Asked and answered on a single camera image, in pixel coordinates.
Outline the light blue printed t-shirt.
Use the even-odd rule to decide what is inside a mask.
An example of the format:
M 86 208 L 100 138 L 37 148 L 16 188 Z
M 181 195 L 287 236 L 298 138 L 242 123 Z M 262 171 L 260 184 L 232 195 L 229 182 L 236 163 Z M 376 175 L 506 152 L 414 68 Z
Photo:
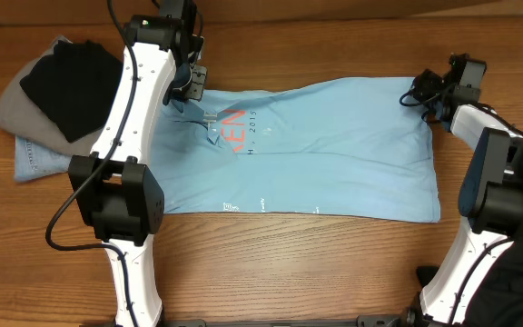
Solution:
M 400 105 L 408 77 L 283 92 L 208 90 L 164 106 L 151 170 L 167 213 L 440 218 L 432 133 Z

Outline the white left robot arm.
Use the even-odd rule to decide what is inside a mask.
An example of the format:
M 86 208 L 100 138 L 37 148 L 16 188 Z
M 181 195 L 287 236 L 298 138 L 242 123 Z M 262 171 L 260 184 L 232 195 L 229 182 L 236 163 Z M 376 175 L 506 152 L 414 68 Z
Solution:
M 68 176 L 94 249 L 106 251 L 117 300 L 113 326 L 162 326 L 163 302 L 154 277 L 153 241 L 164 194 L 149 168 L 162 105 L 202 99 L 207 70 L 197 64 L 204 44 L 202 14 L 192 1 L 161 1 L 156 16 L 134 15 L 116 26 L 123 70 L 116 96 L 92 150 L 72 157 Z

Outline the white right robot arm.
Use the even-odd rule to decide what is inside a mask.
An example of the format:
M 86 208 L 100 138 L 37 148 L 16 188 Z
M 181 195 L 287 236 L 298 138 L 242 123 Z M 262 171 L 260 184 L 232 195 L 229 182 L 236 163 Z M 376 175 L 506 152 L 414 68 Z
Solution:
M 480 102 L 485 62 L 454 54 L 449 71 L 414 78 L 407 95 L 473 152 L 459 190 L 459 230 L 441 266 L 420 266 L 421 292 L 392 326 L 461 326 L 499 256 L 523 239 L 523 132 Z

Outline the folded black garment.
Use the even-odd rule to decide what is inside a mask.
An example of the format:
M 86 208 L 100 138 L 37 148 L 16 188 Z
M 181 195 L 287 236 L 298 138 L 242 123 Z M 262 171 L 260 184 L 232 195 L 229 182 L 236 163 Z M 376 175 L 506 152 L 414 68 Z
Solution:
M 122 70 L 123 63 L 100 44 L 60 40 L 20 86 L 65 140 L 74 143 L 104 126 Z

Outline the folded grey garment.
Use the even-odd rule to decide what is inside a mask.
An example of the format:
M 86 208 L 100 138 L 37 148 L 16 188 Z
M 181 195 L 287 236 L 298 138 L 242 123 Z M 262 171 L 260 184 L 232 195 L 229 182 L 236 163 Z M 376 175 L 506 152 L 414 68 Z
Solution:
M 58 35 L 39 57 L 28 62 L 8 84 L 0 96 L 0 128 L 60 154 L 88 155 L 102 131 L 95 131 L 69 143 L 57 125 L 27 97 L 20 86 L 20 80 L 32 71 L 42 57 L 51 55 L 59 41 L 70 43 L 63 35 Z

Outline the folded blue jeans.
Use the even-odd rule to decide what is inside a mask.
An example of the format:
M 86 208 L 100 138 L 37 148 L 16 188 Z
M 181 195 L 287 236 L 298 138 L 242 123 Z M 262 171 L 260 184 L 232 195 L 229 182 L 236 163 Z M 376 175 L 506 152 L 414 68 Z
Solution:
M 75 142 L 74 149 L 68 149 L 68 154 L 58 153 L 46 146 L 17 136 L 15 138 L 14 180 L 17 183 L 26 183 L 48 175 L 65 173 L 71 157 L 89 154 L 98 135 L 98 133 L 91 134 Z

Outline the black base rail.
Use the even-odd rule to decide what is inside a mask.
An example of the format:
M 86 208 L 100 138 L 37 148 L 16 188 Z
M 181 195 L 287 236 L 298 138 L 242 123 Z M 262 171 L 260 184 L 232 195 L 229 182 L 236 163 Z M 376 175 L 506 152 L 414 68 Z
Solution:
M 361 315 L 351 320 L 295 320 L 295 321 L 243 321 L 243 322 L 207 322 L 158 321 L 158 327 L 415 327 L 425 326 L 417 322 L 415 315 Z

